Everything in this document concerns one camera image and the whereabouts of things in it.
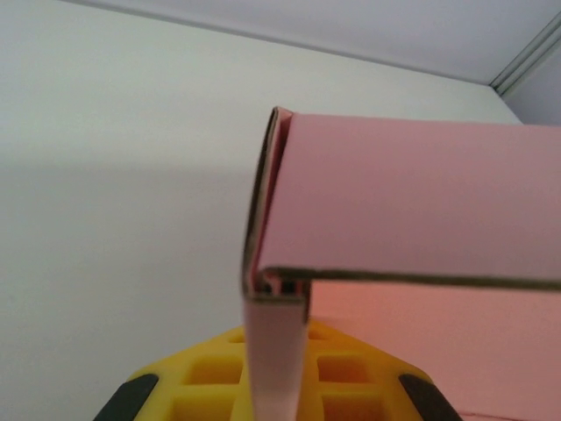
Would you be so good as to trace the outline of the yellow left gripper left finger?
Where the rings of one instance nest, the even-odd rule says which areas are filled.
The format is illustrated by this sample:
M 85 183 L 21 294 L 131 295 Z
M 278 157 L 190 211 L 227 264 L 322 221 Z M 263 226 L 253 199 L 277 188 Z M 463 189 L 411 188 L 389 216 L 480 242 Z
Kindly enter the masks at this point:
M 239 326 L 133 373 L 100 409 L 101 420 L 252 420 Z

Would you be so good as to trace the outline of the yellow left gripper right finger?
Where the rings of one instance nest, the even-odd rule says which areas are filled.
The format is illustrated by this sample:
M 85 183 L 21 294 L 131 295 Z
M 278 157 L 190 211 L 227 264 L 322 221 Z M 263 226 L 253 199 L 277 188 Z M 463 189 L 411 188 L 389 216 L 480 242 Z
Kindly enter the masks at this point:
M 457 420 L 420 368 L 323 323 L 309 322 L 299 420 Z

